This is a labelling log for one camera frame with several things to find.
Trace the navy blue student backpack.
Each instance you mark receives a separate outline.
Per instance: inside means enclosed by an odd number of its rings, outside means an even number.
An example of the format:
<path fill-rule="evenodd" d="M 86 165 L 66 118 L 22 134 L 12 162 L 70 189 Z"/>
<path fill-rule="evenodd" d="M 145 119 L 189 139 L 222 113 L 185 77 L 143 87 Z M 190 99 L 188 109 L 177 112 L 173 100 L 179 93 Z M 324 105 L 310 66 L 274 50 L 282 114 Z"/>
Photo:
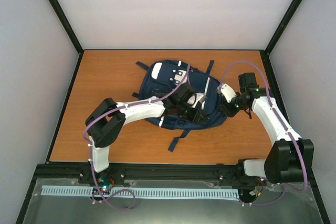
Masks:
<path fill-rule="evenodd" d="M 206 100 L 200 104 L 207 114 L 207 120 L 202 123 L 193 123 L 176 113 L 147 119 L 164 129 L 182 130 L 182 134 L 175 137 L 168 147 L 170 152 L 174 151 L 179 140 L 185 138 L 190 131 L 217 127 L 226 120 L 227 116 L 219 111 L 219 106 L 224 102 L 224 98 L 216 92 L 220 82 L 210 75 L 214 61 L 209 62 L 205 72 L 177 60 L 159 60 L 150 66 L 140 61 L 136 64 L 146 71 L 139 91 L 133 93 L 133 97 L 139 100 L 152 96 L 161 97 L 183 83 L 188 83 L 196 92 L 206 95 Z"/>

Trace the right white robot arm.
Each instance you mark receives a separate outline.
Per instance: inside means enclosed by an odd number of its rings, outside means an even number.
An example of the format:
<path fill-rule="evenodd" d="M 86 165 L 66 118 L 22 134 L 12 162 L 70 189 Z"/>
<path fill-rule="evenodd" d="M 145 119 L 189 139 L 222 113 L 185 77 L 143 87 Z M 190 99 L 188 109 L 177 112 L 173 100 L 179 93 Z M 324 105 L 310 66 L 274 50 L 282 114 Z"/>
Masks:
<path fill-rule="evenodd" d="M 271 150 L 266 159 L 244 159 L 239 162 L 244 176 L 260 177 L 271 183 L 298 183 L 308 185 L 314 145 L 303 139 L 279 110 L 268 85 L 260 87 L 253 72 L 238 77 L 239 91 L 221 83 L 217 93 L 224 100 L 221 110 L 230 118 L 239 111 L 254 113 L 265 128 Z"/>

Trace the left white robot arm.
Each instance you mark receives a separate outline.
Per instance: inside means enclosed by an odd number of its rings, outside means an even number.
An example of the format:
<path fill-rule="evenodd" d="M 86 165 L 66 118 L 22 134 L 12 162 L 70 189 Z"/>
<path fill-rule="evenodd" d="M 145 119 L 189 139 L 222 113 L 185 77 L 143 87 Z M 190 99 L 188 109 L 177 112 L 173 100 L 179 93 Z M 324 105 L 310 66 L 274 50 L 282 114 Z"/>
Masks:
<path fill-rule="evenodd" d="M 183 83 L 161 97 L 152 96 L 134 102 L 115 102 L 111 98 L 103 100 L 86 119 L 83 133 L 90 147 L 91 178 L 100 184 L 108 180 L 110 145 L 125 125 L 172 113 L 200 123 L 206 119 L 200 105 L 205 99 L 204 93 L 196 92 L 188 83 Z"/>

